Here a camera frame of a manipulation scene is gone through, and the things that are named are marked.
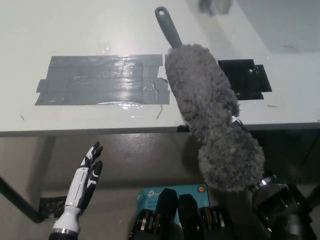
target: gray duct tape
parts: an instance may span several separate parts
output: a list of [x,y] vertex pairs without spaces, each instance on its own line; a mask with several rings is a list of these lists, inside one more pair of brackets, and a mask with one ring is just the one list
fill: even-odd
[[158,67],[163,65],[161,54],[150,55],[101,55],[101,56],[53,56],[49,68],[73,67],[130,67],[132,64]]
[[53,56],[36,105],[169,104],[162,55]]
[[86,78],[41,79],[37,93],[142,91],[142,78]]
[[41,92],[35,105],[169,104],[169,90]]
[[49,68],[46,79],[70,78],[156,78],[159,67],[57,67]]

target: gray fluffy duster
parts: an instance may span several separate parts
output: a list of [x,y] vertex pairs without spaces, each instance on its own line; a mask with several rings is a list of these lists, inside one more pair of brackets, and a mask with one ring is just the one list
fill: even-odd
[[181,114],[201,143],[199,166],[207,184],[238,192],[259,183],[264,153],[250,133],[232,123],[232,115],[239,115],[237,97],[209,50],[197,44],[173,48],[165,71]]

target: gray plastic handle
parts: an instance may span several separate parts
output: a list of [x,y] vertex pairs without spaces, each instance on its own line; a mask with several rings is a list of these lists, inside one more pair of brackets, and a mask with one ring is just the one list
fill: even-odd
[[171,47],[180,47],[182,42],[168,10],[163,6],[157,7],[155,10],[155,17],[158,20],[160,28]]

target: white robotic hand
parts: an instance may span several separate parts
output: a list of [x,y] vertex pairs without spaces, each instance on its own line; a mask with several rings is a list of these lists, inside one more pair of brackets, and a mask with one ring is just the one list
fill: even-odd
[[66,197],[64,212],[54,224],[49,240],[77,240],[80,233],[79,217],[87,208],[96,189],[103,164],[95,160],[103,150],[96,142],[76,170]]

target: concrete floor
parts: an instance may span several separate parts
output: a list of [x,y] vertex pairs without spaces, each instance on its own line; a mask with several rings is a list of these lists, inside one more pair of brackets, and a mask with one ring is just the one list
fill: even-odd
[[[307,195],[318,174],[320,139],[301,171],[299,165],[317,132],[301,135],[284,131],[255,132],[264,147],[266,167],[291,179],[297,175],[299,188]],[[135,216],[136,195],[148,186],[201,183],[197,144],[188,133],[150,133],[65,137],[0,138],[0,175],[35,208],[40,197],[64,196],[75,169],[89,147],[100,141],[104,151],[103,170],[91,203],[80,218],[79,240],[126,240]],[[251,210],[250,194],[210,192],[212,205],[227,206],[240,239],[266,239]],[[320,237],[320,208],[311,216]],[[0,195],[0,233],[6,240],[48,239],[54,219],[34,224]]]

